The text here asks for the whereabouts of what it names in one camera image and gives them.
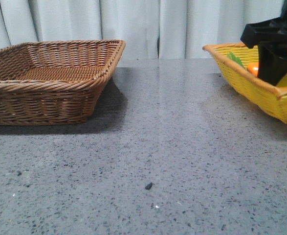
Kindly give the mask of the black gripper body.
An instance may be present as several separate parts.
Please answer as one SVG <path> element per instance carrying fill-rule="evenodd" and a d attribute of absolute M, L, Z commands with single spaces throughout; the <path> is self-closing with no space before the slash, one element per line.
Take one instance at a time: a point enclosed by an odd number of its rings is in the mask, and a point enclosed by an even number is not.
<path fill-rule="evenodd" d="M 258 23 L 248 23 L 241 41 L 253 48 L 261 43 L 287 44 L 287 0 L 284 1 L 279 17 Z"/>

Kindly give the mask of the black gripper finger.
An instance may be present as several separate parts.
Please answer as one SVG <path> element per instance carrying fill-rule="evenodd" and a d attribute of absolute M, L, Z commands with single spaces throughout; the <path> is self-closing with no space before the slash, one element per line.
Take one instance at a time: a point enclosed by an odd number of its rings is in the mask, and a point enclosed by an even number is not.
<path fill-rule="evenodd" d="M 259 44 L 257 77 L 276 86 L 287 74 L 287 44 Z"/>

